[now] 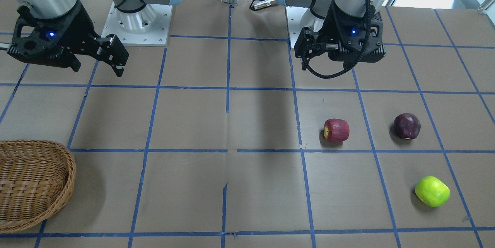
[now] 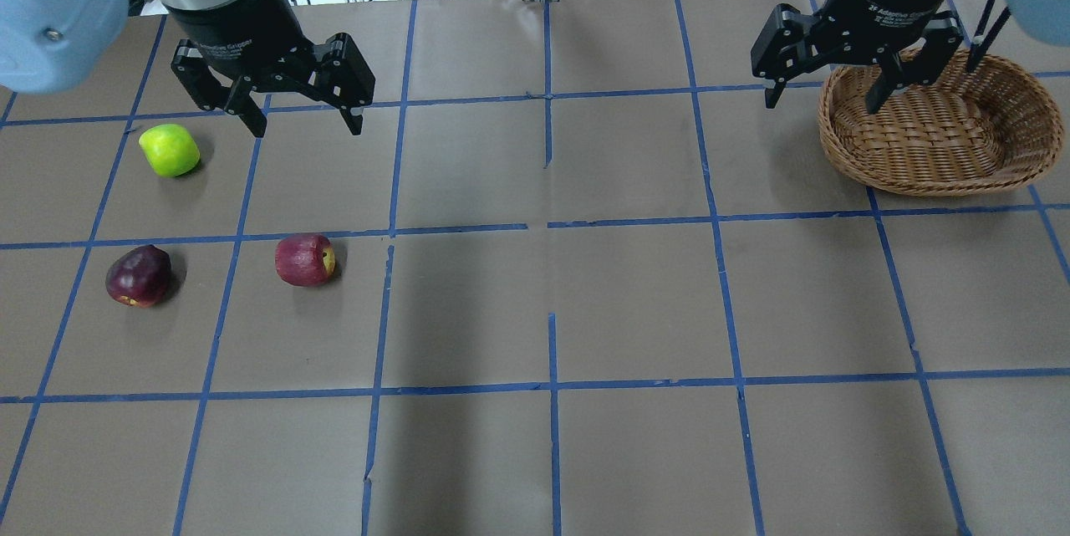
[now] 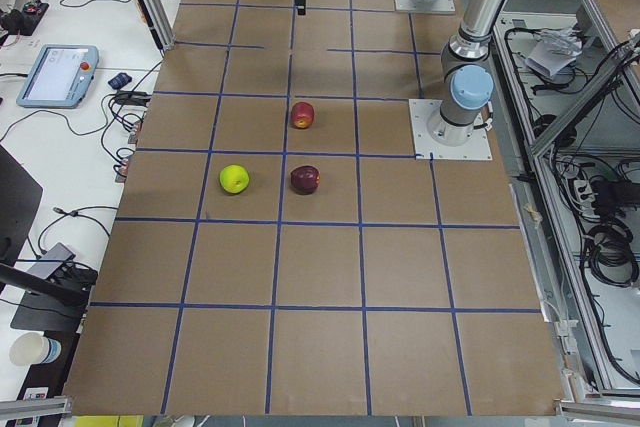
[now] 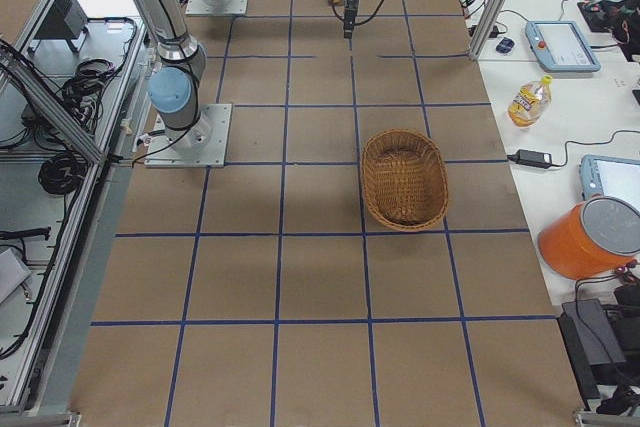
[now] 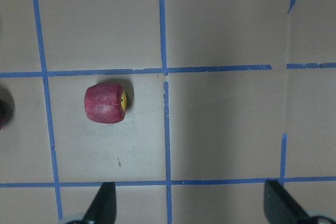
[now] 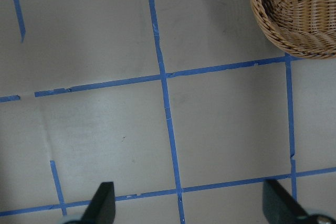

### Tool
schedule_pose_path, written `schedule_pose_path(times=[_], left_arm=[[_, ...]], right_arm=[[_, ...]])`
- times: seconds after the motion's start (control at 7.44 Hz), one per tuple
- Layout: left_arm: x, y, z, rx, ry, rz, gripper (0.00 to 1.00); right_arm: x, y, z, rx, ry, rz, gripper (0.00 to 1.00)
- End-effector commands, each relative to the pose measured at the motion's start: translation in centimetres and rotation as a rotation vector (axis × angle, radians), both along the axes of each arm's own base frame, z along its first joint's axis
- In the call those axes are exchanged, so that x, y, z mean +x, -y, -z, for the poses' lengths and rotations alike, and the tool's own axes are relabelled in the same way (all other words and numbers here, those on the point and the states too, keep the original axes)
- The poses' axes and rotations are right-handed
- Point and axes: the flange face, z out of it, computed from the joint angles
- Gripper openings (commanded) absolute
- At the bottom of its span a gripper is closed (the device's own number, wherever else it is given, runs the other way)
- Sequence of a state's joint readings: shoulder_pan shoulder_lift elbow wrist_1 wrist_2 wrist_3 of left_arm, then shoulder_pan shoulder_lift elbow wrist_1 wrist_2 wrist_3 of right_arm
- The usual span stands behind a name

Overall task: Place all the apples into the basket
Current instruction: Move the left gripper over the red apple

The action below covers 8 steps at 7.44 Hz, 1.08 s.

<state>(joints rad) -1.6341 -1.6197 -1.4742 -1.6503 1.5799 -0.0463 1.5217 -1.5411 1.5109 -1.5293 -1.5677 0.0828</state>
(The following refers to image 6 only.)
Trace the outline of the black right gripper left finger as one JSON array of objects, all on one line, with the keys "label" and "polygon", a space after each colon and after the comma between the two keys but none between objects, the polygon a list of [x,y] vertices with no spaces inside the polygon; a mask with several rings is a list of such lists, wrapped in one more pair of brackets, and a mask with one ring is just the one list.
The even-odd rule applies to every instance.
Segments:
[{"label": "black right gripper left finger", "polygon": [[79,223],[114,223],[115,203],[114,183],[101,183]]}]

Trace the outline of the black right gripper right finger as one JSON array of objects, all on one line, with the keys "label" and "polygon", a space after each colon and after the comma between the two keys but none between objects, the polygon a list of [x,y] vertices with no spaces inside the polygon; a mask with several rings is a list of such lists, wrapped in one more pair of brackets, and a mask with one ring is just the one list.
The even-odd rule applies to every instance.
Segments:
[{"label": "black right gripper right finger", "polygon": [[323,214],[309,214],[275,179],[267,179],[262,187],[263,214],[269,224],[335,223]]}]

